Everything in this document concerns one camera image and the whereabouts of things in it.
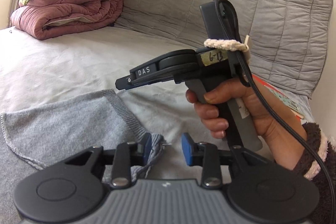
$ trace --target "gray gripper base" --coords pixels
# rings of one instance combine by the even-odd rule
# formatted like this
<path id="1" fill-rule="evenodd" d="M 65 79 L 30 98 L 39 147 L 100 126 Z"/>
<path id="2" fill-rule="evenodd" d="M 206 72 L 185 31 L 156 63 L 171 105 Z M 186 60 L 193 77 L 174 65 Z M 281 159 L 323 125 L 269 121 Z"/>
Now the gray gripper base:
<path id="1" fill-rule="evenodd" d="M 21 224 L 30 224 L 23 220 Z M 112 191 L 97 211 L 72 224 L 256 224 L 238 215 L 217 190 L 196 180 L 138 180 Z"/>

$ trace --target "brown fuzzy sleeve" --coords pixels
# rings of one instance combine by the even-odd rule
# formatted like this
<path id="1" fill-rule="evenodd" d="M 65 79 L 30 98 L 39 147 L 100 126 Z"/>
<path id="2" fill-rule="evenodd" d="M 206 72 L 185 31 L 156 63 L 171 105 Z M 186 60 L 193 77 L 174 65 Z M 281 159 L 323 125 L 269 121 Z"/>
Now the brown fuzzy sleeve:
<path id="1" fill-rule="evenodd" d="M 303 125 L 307 132 L 307 143 L 324 160 L 335 187 L 336 181 L 336 152 L 332 145 L 327 141 L 319 126 L 315 123 L 306 123 Z M 298 164 L 293 170 L 310 179 L 318 187 L 320 192 L 320 201 L 311 216 L 314 224 L 325 224 L 330 221 L 331 198 L 327 179 L 320 166 L 314 158 L 305 150 Z"/>

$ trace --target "metal screw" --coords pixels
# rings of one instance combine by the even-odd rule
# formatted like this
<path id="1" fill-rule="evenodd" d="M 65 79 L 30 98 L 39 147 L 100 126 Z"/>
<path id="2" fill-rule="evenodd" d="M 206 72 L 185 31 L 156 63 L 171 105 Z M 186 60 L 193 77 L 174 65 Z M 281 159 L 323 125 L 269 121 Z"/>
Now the metal screw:
<path id="1" fill-rule="evenodd" d="M 207 178 L 204 184 L 209 187 L 215 187 L 220 185 L 221 181 L 218 178 Z"/>
<path id="2" fill-rule="evenodd" d="M 128 179 L 127 178 L 115 178 L 112 181 L 113 186 L 116 187 L 124 187 L 128 184 Z"/>

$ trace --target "gray quilted blanket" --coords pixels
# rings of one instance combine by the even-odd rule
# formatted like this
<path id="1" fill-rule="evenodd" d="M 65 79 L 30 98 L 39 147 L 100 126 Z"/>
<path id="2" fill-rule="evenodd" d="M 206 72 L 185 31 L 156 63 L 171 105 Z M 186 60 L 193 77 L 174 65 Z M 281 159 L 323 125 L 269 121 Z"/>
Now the gray quilted blanket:
<path id="1" fill-rule="evenodd" d="M 124 0 L 117 26 L 201 47 L 199 5 L 211 0 Z M 324 67 L 333 0 L 229 0 L 240 35 L 253 40 L 251 70 L 269 83 L 311 97 Z"/>

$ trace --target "hand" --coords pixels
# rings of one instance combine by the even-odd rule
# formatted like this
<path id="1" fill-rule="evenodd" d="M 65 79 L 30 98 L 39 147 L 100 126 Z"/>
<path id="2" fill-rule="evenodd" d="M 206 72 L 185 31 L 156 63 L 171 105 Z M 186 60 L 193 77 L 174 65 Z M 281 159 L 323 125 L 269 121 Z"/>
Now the hand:
<path id="1" fill-rule="evenodd" d="M 255 81 L 261 94 L 271 108 L 304 139 L 307 134 L 294 113 L 266 87 Z M 238 79 L 230 79 L 216 89 L 204 95 L 209 104 L 198 102 L 196 94 L 186 92 L 187 100 L 194 104 L 202 123 L 211 131 L 214 138 L 223 138 L 230 126 L 224 118 L 219 118 L 219 111 L 214 104 L 227 102 L 231 98 L 241 98 L 249 110 L 256 132 L 264 138 L 276 162 L 288 169 L 293 169 L 300 159 L 304 148 L 283 128 L 263 107 L 252 88 L 247 88 Z"/>

